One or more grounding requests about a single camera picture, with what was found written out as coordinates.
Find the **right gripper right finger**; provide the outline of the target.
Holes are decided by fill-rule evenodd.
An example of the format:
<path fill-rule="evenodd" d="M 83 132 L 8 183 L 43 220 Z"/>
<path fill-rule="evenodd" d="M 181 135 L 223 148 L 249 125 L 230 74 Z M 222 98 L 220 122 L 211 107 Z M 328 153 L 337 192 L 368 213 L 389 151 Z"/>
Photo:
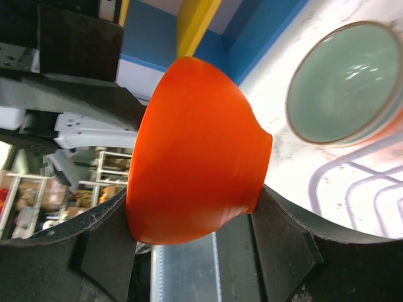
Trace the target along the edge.
<path fill-rule="evenodd" d="M 268 186 L 252 214 L 269 301 L 402 301 L 402 240 L 333 223 Z"/>

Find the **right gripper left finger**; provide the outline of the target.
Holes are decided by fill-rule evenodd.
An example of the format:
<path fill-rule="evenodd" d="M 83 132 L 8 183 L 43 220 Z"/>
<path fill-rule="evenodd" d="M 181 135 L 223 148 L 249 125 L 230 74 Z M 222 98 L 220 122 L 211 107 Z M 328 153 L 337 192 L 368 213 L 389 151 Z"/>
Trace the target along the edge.
<path fill-rule="evenodd" d="M 27 239 L 1 241 L 1 301 L 126 301 L 136 241 L 126 191 Z"/>

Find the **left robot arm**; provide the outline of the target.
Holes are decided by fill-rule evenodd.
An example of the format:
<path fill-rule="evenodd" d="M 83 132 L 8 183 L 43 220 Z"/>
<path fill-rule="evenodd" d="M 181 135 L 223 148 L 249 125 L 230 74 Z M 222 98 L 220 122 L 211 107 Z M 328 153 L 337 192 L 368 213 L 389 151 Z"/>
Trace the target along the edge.
<path fill-rule="evenodd" d="M 1 141 L 63 150 L 135 145 L 145 106 L 116 83 L 127 1 L 1 2 Z"/>

